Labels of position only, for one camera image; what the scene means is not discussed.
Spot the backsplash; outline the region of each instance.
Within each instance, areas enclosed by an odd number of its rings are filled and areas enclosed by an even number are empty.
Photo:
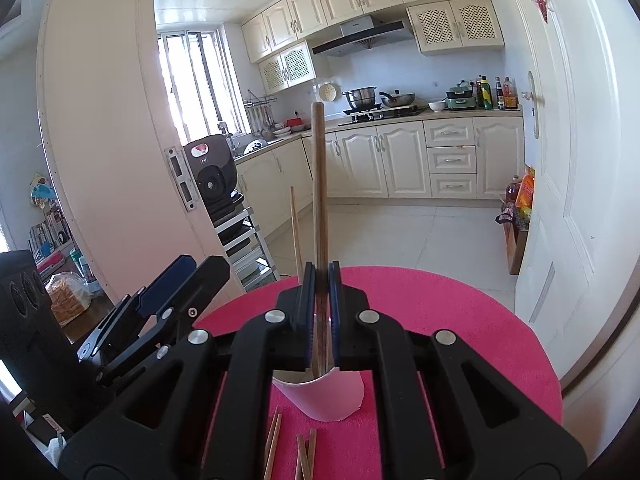
[[[417,99],[441,100],[446,91],[461,80],[476,78],[478,74],[488,76],[492,87],[495,78],[504,74],[502,50],[466,51],[455,54],[423,56],[415,41],[403,41],[372,50],[365,50],[345,57],[328,57],[332,76],[320,82],[332,82],[340,92],[376,86],[376,92],[414,92]],[[277,121],[294,117],[296,111],[305,122],[310,121],[311,103],[316,101],[315,82],[309,82],[278,92],[273,103],[273,115]],[[335,101],[324,103],[324,114],[328,118],[344,116],[342,111],[349,105],[343,95]]]

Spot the countertop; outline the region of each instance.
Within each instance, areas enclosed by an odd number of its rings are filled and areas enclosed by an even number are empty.
[[[473,118],[473,117],[522,117],[522,108],[519,110],[443,110],[442,112],[434,112],[430,109],[423,110],[420,114],[409,117],[395,117],[391,119],[382,119],[379,121],[371,121],[368,123],[348,123],[348,117],[330,119],[325,121],[324,128],[325,133],[342,132],[345,130],[354,130],[356,128],[367,128],[368,126],[382,126],[383,124],[396,124],[396,123],[410,123],[412,121],[430,121],[436,119],[461,119],[461,118]],[[272,142],[268,146],[256,150],[255,152],[241,155],[235,159],[236,165],[241,164],[251,158],[261,155],[266,152],[270,152],[275,148],[289,144],[303,137],[311,137],[311,130],[305,130],[291,134],[287,137],[278,139],[276,142]]]

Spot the gas stove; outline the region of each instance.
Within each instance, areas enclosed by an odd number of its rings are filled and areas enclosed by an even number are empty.
[[[348,126],[357,123],[369,123],[371,121],[381,121],[383,119],[393,119],[397,117],[410,117],[418,115],[421,110],[417,105],[397,106],[395,108],[381,108],[380,104],[368,110],[345,110],[351,121],[338,126]]]

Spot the white bowl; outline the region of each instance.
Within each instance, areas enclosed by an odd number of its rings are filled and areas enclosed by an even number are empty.
[[[447,106],[446,102],[444,101],[437,101],[435,103],[429,103],[429,108],[431,108],[431,110],[433,110],[434,112],[441,112],[444,110],[444,108]]]

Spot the range hood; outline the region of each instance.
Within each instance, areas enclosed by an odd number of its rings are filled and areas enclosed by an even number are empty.
[[[371,16],[361,16],[340,25],[342,37],[313,47],[321,56],[346,56],[377,46],[413,39],[411,29],[403,22],[381,23]]]

